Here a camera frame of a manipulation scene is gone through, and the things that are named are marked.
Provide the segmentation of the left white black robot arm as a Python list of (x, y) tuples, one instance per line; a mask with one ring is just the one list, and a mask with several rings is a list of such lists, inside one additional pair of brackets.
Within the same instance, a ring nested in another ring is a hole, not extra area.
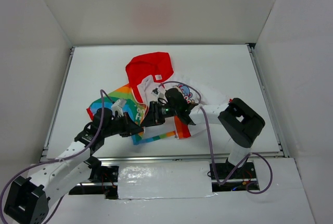
[(23, 177), (16, 175), (5, 186), (8, 191), (1, 220), (8, 215), (18, 223), (43, 223), (49, 209), (77, 184), (102, 179), (104, 167), (94, 157), (112, 135), (128, 137), (143, 132), (127, 112), (122, 116), (99, 109), (68, 148), (54, 161), (39, 163), (41, 170)]

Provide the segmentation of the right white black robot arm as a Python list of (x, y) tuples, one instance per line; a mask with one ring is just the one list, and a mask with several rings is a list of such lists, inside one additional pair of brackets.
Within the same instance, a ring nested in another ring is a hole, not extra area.
[[(170, 117), (177, 117), (187, 126), (206, 125), (213, 170), (211, 174), (219, 185), (225, 184), (231, 177), (238, 178), (244, 172), (244, 163), (251, 155), (251, 147), (265, 127), (264, 119), (239, 98), (223, 105), (203, 105), (200, 102), (188, 102), (176, 88), (166, 90), (164, 98), (149, 103), (147, 114), (140, 125), (162, 125)], [(225, 162), (227, 176), (223, 181), (220, 181), (217, 174), (210, 124), (222, 125), (235, 143)]]

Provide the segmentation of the rainbow hooded kids jacket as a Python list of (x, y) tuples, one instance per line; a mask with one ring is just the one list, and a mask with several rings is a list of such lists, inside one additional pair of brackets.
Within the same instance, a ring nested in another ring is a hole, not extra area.
[[(125, 67), (128, 84), (114, 90), (104, 99), (97, 99), (87, 108), (90, 118), (102, 106), (110, 109), (113, 102), (120, 98), (126, 99), (123, 107), (130, 118), (139, 124), (147, 114), (149, 103), (157, 99), (152, 90), (159, 88), (165, 95), (166, 90), (176, 88), (188, 102), (200, 102), (203, 105), (220, 105), (231, 101), (231, 98), (194, 80), (174, 72), (169, 53), (155, 52), (134, 57)], [(153, 142), (168, 137), (185, 139), (194, 136), (203, 130), (205, 125), (187, 126), (177, 118), (166, 119), (160, 126), (148, 127), (142, 133), (133, 135), (134, 145)]]

